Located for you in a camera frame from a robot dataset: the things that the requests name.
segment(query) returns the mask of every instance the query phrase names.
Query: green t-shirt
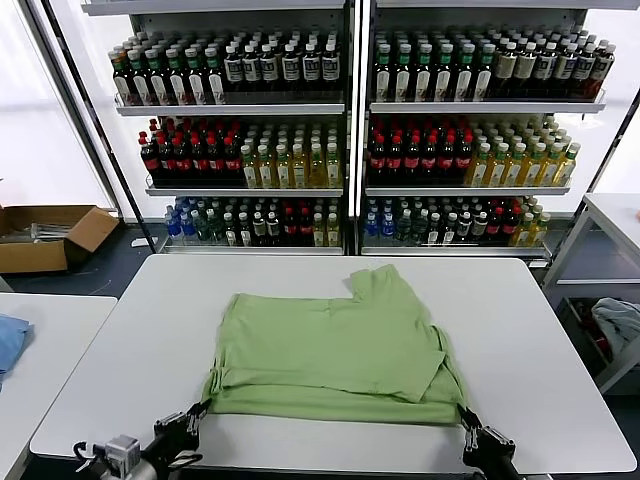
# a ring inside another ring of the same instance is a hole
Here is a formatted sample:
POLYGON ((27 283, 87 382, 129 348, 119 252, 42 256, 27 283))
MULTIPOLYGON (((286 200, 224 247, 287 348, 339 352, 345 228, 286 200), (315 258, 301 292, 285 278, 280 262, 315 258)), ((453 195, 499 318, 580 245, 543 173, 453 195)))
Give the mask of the green t-shirt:
POLYGON ((351 283, 353 299, 234 295, 204 388, 210 411, 458 423, 451 346, 411 287, 393 265, 351 283))

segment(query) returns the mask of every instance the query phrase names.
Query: white table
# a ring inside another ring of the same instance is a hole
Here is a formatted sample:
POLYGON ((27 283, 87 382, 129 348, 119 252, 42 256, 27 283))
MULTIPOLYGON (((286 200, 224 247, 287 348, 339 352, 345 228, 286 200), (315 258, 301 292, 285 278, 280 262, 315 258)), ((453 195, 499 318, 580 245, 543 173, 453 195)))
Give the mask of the white table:
POLYGON ((115 306, 109 297, 0 293, 0 313, 33 325, 0 391, 0 479, 19 478, 31 436, 115 306))
MULTIPOLYGON (((349 274, 388 263, 451 336, 471 402, 516 442, 522 473, 630 471, 636 460, 524 263, 485 258, 149 257, 31 441, 153 438, 200 399, 232 294, 350 297, 349 274)), ((302 471, 468 471, 461 427, 209 416, 201 466, 302 471)))
MULTIPOLYGON (((624 193, 588 193, 583 198, 587 205, 576 225, 562 245, 557 258, 543 280, 546 293, 558 284, 573 284, 575 281, 561 280, 562 274, 577 253, 594 224, 598 225, 629 258, 629 261, 640 266, 640 221, 636 213, 640 210, 639 194, 624 193)), ((585 286, 593 286, 599 281, 586 280, 579 282, 585 286)), ((640 337, 632 342, 611 362, 595 379, 600 392, 609 390, 624 374, 640 362, 640 337)))

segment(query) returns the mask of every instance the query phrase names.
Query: drink display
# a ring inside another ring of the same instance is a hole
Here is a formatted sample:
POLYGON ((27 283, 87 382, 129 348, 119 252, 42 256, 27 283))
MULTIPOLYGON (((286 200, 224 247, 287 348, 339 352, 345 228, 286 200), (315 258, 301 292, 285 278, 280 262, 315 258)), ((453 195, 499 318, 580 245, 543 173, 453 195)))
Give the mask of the drink display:
POLYGON ((369 122, 369 186, 564 187, 579 143, 553 115, 369 122))
POLYGON ((533 197, 368 198, 364 247, 541 247, 550 216, 533 197))
POLYGON ((336 29, 314 27, 251 37, 154 32, 130 37, 108 56, 125 106, 220 105, 326 100, 327 92, 339 98, 341 49, 336 29))
POLYGON ((174 246, 340 247, 339 218, 337 198, 176 197, 165 224, 174 246))
POLYGON ((276 128, 272 123, 165 117, 160 123, 150 120, 149 132, 140 132, 138 143, 156 187, 343 186, 336 123, 276 128))
POLYGON ((596 38, 582 25, 381 31, 375 101, 592 101, 615 60, 615 45, 596 38))

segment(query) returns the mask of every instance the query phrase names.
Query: cardboard box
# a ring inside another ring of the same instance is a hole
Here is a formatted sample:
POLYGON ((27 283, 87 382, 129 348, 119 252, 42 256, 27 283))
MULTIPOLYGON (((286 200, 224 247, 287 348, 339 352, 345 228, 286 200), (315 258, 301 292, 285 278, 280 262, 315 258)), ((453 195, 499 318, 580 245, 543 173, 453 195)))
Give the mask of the cardboard box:
POLYGON ((91 205, 0 207, 0 236, 23 230, 32 222, 72 228, 64 240, 0 243, 0 273, 66 270, 95 252, 119 220, 91 205))

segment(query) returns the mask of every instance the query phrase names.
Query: white wall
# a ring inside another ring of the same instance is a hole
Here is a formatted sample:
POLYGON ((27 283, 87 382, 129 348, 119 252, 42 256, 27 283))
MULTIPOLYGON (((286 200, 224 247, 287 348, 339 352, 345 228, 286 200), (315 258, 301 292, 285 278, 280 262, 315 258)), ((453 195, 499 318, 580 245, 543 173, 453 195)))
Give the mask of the white wall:
POLYGON ((113 207, 11 1, 0 2, 0 44, 0 205, 113 207))

